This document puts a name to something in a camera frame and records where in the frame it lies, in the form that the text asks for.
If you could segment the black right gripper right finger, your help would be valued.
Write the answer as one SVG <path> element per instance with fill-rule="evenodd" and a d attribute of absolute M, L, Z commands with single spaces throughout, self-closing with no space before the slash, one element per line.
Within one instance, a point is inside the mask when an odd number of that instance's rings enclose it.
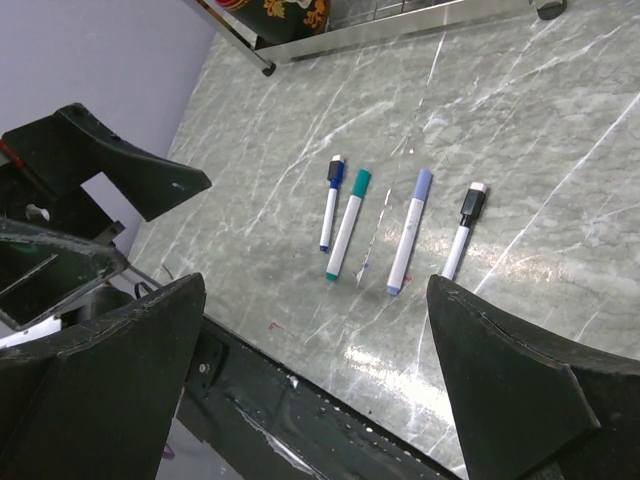
<path fill-rule="evenodd" d="M 429 279 L 432 336 L 472 479 L 636 479 L 639 363 Z"/>

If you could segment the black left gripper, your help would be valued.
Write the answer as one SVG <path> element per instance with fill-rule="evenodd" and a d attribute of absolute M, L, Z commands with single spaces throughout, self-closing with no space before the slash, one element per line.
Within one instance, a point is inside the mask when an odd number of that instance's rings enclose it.
<path fill-rule="evenodd" d="M 81 103 L 2 134 L 1 321 L 11 329 L 51 316 L 128 267 L 107 246 L 124 225 L 80 187 L 100 173 L 146 221 L 212 186 L 203 171 L 123 140 Z"/>

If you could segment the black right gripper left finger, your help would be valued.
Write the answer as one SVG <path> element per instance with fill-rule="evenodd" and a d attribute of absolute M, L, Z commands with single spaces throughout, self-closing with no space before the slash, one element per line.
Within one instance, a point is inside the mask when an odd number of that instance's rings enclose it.
<path fill-rule="evenodd" d="M 1 352 L 4 479 L 152 479 L 203 320 L 204 279 Z"/>

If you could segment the thin white pen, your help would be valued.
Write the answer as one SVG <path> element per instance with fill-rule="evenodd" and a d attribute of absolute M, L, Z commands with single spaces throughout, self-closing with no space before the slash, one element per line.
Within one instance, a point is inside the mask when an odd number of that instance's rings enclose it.
<path fill-rule="evenodd" d="M 479 219 L 486 201 L 488 187 L 484 183 L 472 182 L 469 186 L 460 209 L 461 219 L 456 230 L 449 255 L 441 275 L 453 280 L 466 245 L 471 226 Z"/>

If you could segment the white marker with purple tip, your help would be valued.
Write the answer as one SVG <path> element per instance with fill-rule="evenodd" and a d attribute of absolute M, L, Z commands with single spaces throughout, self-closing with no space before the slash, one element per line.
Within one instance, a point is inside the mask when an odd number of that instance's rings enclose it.
<path fill-rule="evenodd" d="M 414 246 L 418 226 L 422 218 L 424 204 L 426 203 L 432 183 L 433 174 L 429 169 L 419 171 L 412 198 L 409 202 L 407 216 L 401 232 L 401 237 L 396 249 L 386 287 L 387 293 L 397 296 L 402 289 L 409 258 Z"/>

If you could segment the small pen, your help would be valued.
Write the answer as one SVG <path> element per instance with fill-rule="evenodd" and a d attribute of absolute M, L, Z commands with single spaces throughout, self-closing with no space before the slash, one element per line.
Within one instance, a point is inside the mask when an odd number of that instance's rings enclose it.
<path fill-rule="evenodd" d="M 368 170 L 358 171 L 327 264 L 325 275 L 330 281 L 335 281 L 339 276 L 370 179 L 371 173 Z"/>

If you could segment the grey pen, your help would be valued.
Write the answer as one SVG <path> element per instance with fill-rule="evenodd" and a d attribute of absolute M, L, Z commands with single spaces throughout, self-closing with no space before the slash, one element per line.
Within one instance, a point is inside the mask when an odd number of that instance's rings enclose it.
<path fill-rule="evenodd" d="M 333 219 L 336 207 L 339 187 L 344 177 L 345 160 L 341 155 L 334 155 L 329 162 L 327 180 L 329 182 L 329 190 L 326 199 L 326 205 L 319 240 L 319 249 L 326 253 L 329 251 Z"/>

